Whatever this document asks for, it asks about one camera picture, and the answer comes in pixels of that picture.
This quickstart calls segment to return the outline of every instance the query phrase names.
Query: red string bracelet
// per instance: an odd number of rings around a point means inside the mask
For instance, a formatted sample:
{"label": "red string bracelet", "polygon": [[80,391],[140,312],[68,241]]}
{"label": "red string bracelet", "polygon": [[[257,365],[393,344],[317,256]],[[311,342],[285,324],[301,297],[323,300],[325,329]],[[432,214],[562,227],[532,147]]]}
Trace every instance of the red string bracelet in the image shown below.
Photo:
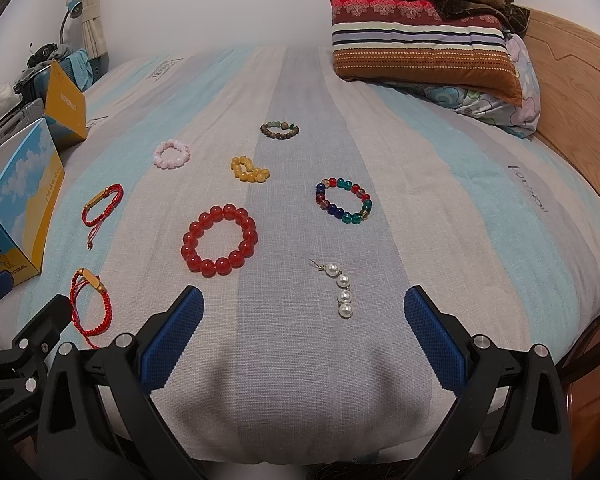
{"label": "red string bracelet", "polygon": [[[113,200],[111,201],[111,203],[108,206],[106,206],[106,208],[104,209],[104,212],[101,215],[98,215],[93,220],[87,220],[87,213],[89,212],[89,210],[93,206],[95,206],[100,200],[103,200],[104,198],[108,197],[113,192],[115,192],[116,195],[115,195],[115,197],[113,197]],[[105,221],[105,219],[111,213],[113,213],[113,210],[116,208],[116,206],[118,206],[118,204],[122,200],[123,193],[124,192],[123,192],[122,186],[120,186],[120,184],[112,184],[111,186],[106,187],[104,190],[99,192],[96,196],[94,196],[91,200],[89,200],[84,205],[84,208],[82,209],[82,221],[84,222],[84,224],[87,227],[92,228],[91,231],[89,231],[89,236],[87,237],[87,247],[89,248],[90,251],[91,251],[91,248],[93,247],[92,240],[95,238],[96,233],[98,232],[98,229],[100,228],[102,223]]]}
{"label": "red string bracelet", "polygon": [[[218,258],[215,262],[201,259],[196,253],[198,238],[206,229],[211,229],[215,222],[222,220],[235,220],[235,223],[242,227],[242,241],[238,250],[232,251],[228,258]],[[182,243],[184,245],[180,248],[180,254],[191,272],[200,272],[205,278],[215,276],[216,272],[224,276],[231,272],[231,269],[243,266],[245,258],[253,256],[253,246],[258,243],[256,222],[246,209],[236,209],[233,204],[227,204],[224,208],[215,205],[208,213],[200,213],[197,222],[191,223],[189,231],[182,237]]]}
{"label": "red string bracelet", "polygon": [[[80,317],[78,316],[78,309],[75,306],[75,302],[78,299],[78,293],[86,286],[91,285],[95,288],[100,295],[102,296],[102,303],[104,304],[104,319],[102,323],[100,323],[96,328],[92,330],[85,330],[82,328],[80,324]],[[113,314],[111,312],[111,300],[109,299],[109,295],[107,294],[107,289],[104,287],[102,282],[100,281],[99,276],[94,276],[93,273],[89,269],[80,268],[75,271],[75,274],[71,280],[71,289],[69,291],[69,303],[71,303],[71,320],[74,322],[74,326],[82,334],[85,341],[91,346],[91,348],[98,348],[96,345],[92,344],[89,341],[90,337],[95,335],[103,334],[109,328],[111,324],[111,319],[113,318]]]}

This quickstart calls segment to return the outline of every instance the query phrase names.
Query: bed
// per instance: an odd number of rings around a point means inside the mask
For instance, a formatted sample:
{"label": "bed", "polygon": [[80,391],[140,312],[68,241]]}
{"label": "bed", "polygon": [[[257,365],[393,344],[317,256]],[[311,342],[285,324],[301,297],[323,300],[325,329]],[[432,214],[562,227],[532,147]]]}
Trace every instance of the bed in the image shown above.
{"label": "bed", "polygon": [[[345,82],[328,49],[117,67],[86,93],[89,137],[62,154],[42,275],[0,302],[0,346],[68,294],[78,267],[99,274],[111,297],[111,327],[92,339],[100,346],[137,331],[191,284],[203,292],[204,318],[152,394],[191,456],[332,462],[432,434],[454,398],[404,319],[409,286],[422,285],[469,332],[503,348],[542,342],[556,361],[600,310],[600,38],[534,12],[526,42],[543,115],[525,140],[395,89]],[[260,125],[275,120],[300,133],[269,139]],[[163,171],[152,151],[169,138],[192,157]],[[270,179],[237,180],[230,161],[240,155]],[[365,187],[368,220],[346,225],[317,206],[315,185],[329,177]],[[115,182],[123,201],[89,251],[82,206]],[[353,208],[339,191],[334,201]],[[180,257],[182,235],[225,203],[250,212],[260,239],[243,268],[205,279]],[[198,253],[215,259],[239,239],[221,222]],[[352,277],[351,319],[338,316],[334,283],[310,259]],[[102,318],[90,293],[79,301],[85,327]],[[72,326],[62,340],[86,348]]]}

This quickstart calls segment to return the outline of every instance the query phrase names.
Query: red bead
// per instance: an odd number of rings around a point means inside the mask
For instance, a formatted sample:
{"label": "red bead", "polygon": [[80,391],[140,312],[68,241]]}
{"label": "red bead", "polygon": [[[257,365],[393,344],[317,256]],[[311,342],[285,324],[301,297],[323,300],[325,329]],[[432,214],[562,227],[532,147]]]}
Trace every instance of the red bead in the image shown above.
{"label": "red bead", "polygon": [[187,267],[191,272],[198,272],[200,270],[200,261],[202,259],[197,254],[187,258]]}
{"label": "red bead", "polygon": [[182,254],[182,257],[186,260],[190,256],[196,254],[196,250],[190,245],[183,245],[180,248],[180,254]]}
{"label": "red bead", "polygon": [[244,255],[240,251],[231,251],[229,253],[229,263],[234,269],[244,265]]}
{"label": "red bead", "polygon": [[214,220],[214,222],[219,222],[224,219],[224,213],[222,212],[222,208],[219,205],[213,206],[209,210],[209,214],[211,215],[211,218]]}
{"label": "red bead", "polygon": [[231,264],[226,258],[218,258],[216,260],[216,270],[220,276],[225,276],[231,272]]}
{"label": "red bead", "polygon": [[233,220],[235,218],[235,205],[227,204],[222,208],[225,220]]}
{"label": "red bead", "polygon": [[247,213],[246,209],[243,209],[243,208],[236,209],[235,213],[234,213],[235,223],[237,223],[238,225],[240,225],[242,223],[242,221],[245,218],[247,218],[247,216],[249,216],[249,213]]}
{"label": "red bead", "polygon": [[247,240],[241,241],[240,245],[238,245],[238,249],[244,255],[245,258],[253,256],[253,253],[255,252],[253,244],[251,242],[248,242]]}
{"label": "red bead", "polygon": [[200,238],[205,233],[205,228],[202,227],[200,222],[192,222],[189,225],[189,232],[193,233],[196,238]]}
{"label": "red bead", "polygon": [[242,238],[251,242],[253,245],[258,243],[258,233],[256,229],[245,229],[242,231]]}
{"label": "red bead", "polygon": [[211,278],[216,273],[216,264],[211,260],[202,260],[200,262],[200,272],[205,278]]}
{"label": "red bead", "polygon": [[247,218],[245,218],[242,222],[240,222],[240,227],[242,227],[243,231],[245,229],[255,229],[256,221],[253,218],[251,218],[250,216],[247,216]]}
{"label": "red bead", "polygon": [[205,229],[211,228],[211,226],[214,224],[214,219],[211,218],[211,215],[209,213],[200,213],[198,221],[200,222],[200,225],[202,225],[202,227]]}
{"label": "red bead", "polygon": [[185,245],[190,245],[192,247],[197,247],[198,246],[198,239],[196,238],[196,235],[193,234],[191,231],[187,231],[182,236],[182,243],[185,244]]}

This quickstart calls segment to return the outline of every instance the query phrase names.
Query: wooden headboard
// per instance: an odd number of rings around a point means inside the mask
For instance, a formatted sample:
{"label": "wooden headboard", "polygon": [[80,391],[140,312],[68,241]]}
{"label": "wooden headboard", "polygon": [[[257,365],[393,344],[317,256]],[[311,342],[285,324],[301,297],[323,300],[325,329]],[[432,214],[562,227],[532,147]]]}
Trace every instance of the wooden headboard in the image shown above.
{"label": "wooden headboard", "polygon": [[600,36],[533,10],[525,44],[540,82],[536,135],[600,195]]}

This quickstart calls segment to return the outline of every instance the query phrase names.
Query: metal screw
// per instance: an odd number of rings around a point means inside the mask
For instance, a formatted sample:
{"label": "metal screw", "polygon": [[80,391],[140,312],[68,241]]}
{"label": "metal screw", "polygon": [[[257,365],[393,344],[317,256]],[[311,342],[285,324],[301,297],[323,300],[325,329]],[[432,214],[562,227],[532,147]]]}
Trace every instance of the metal screw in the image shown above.
{"label": "metal screw", "polygon": [[116,346],[120,348],[126,348],[131,344],[132,341],[133,338],[131,337],[131,334],[120,334],[116,338]]}
{"label": "metal screw", "polygon": [[60,348],[58,349],[58,353],[60,355],[67,355],[71,351],[71,348],[72,348],[71,343],[69,343],[69,342],[62,343],[60,345]]}
{"label": "metal screw", "polygon": [[474,344],[481,350],[491,346],[491,340],[485,335],[477,335],[474,337]]}
{"label": "metal screw", "polygon": [[547,357],[549,355],[549,351],[544,345],[534,346],[534,352],[538,357]]}
{"label": "metal screw", "polygon": [[38,383],[36,382],[36,380],[33,377],[30,377],[24,383],[24,387],[27,389],[28,392],[35,392],[36,388],[38,387]]}

